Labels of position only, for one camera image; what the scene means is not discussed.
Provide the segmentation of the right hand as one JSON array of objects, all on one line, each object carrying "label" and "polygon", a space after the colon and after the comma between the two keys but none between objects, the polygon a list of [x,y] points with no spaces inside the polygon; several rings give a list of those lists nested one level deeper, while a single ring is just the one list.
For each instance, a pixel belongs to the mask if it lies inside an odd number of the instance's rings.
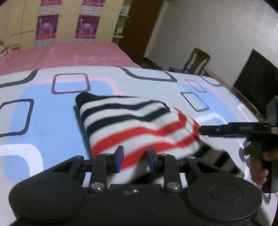
[{"label": "right hand", "polygon": [[[267,181],[269,170],[263,167],[263,163],[260,159],[255,158],[253,152],[255,150],[254,144],[246,146],[242,153],[245,156],[249,156],[249,169],[254,183],[263,185]],[[277,160],[277,149],[272,151],[263,152],[263,158],[266,161],[272,162]]]}]

